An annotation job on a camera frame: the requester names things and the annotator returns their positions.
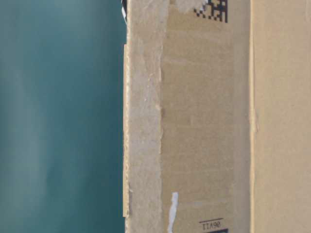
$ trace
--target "teal wall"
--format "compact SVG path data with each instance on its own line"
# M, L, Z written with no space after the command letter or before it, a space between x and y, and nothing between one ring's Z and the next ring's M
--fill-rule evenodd
M0 0L0 233L123 233L118 0Z

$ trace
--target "black printed code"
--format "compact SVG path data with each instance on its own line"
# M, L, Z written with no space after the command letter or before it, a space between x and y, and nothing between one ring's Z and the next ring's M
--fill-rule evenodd
M223 230L219 230L219 231L215 231L215 232L209 232L209 233L229 233L229 230L223 229Z
M205 0L200 9L193 11L198 17L228 23L228 0Z

